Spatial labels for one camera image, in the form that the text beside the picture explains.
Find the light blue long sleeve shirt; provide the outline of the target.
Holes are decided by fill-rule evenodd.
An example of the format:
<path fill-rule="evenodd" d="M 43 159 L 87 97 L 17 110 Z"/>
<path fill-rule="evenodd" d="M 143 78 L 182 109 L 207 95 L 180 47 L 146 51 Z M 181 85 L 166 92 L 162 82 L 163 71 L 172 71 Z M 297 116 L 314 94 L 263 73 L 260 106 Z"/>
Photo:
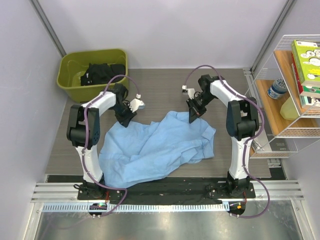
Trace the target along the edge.
<path fill-rule="evenodd" d="M 160 180 L 184 164 L 214 157 L 216 129 L 188 112 L 169 111 L 160 122 L 115 123 L 105 134 L 99 165 L 113 188 Z"/>

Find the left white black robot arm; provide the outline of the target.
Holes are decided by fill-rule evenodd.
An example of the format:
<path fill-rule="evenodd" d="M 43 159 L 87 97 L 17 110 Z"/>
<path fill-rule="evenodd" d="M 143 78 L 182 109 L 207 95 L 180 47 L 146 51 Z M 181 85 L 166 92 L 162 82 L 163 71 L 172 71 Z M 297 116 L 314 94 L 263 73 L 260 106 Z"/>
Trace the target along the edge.
<path fill-rule="evenodd" d="M 135 101 L 128 101 L 128 89 L 119 83 L 107 91 L 101 91 L 87 103 L 71 106 L 66 137 L 75 147 L 83 170 L 82 184 L 75 184 L 78 199 L 102 199 L 107 192 L 104 174 L 99 165 L 97 144 L 101 137 L 100 117 L 108 110 L 114 111 L 117 122 L 128 127 L 137 115 Z"/>

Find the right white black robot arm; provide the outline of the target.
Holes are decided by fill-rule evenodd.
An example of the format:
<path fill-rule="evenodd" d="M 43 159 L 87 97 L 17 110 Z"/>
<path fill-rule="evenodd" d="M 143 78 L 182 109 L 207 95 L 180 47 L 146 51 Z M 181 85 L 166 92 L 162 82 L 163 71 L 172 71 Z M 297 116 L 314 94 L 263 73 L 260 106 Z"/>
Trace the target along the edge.
<path fill-rule="evenodd" d="M 231 137 L 231 164 L 227 172 L 223 190 L 230 197 L 242 196 L 250 188 L 250 177 L 246 165 L 249 162 L 249 148 L 259 130 L 259 114 L 255 98 L 247 98 L 235 91 L 224 79 L 218 76 L 202 75 L 198 84 L 201 92 L 182 86 L 188 95 L 189 123 L 202 117 L 206 106 L 214 99 L 220 100 L 227 108 L 226 130 Z"/>

